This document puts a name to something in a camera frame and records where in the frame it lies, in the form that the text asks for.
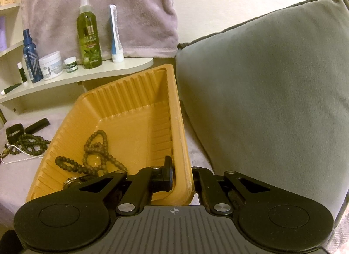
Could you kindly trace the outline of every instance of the pink towel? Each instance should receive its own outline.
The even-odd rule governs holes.
[[[29,28],[39,57],[60,51],[62,58],[81,59],[76,19],[80,0],[22,0],[23,26]],[[111,59],[109,4],[118,10],[118,29],[124,55],[174,57],[177,16],[173,0],[90,0],[97,17],[104,60]]]

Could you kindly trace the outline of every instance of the lip balm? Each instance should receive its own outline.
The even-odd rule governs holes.
[[[9,93],[10,91],[13,91],[16,87],[19,87],[22,83],[19,82],[18,84],[15,84],[13,86],[10,86],[8,88],[5,88],[2,92],[1,92],[1,95],[2,96],[5,96],[7,93]]]

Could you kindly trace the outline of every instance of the small green jar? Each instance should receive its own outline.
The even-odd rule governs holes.
[[[75,56],[65,59],[64,64],[66,65],[67,73],[75,72],[78,69]]]

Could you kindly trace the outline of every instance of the wall shelf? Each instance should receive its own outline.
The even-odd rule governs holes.
[[[3,16],[7,10],[19,7],[20,4],[8,4],[0,7],[0,15]]]
[[[35,84],[32,84],[31,81],[28,80],[28,86],[21,85],[9,92],[6,96],[0,97],[0,103],[52,87],[99,79],[101,77],[133,74],[147,69],[151,65],[153,65],[153,58],[125,58],[123,62],[117,64],[113,63],[111,60],[107,60],[103,61],[101,66],[88,70],[79,65],[79,69],[77,71],[72,73],[63,72],[52,80],[41,80]]]
[[[11,45],[9,48],[5,49],[4,51],[0,52],[0,57],[4,56],[5,54],[7,54],[8,52],[20,47],[23,45],[23,41],[17,42],[14,45]]]

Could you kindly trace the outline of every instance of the gray cushion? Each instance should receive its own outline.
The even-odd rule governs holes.
[[[349,187],[349,1],[308,0],[182,45],[177,82],[216,174],[334,217]]]

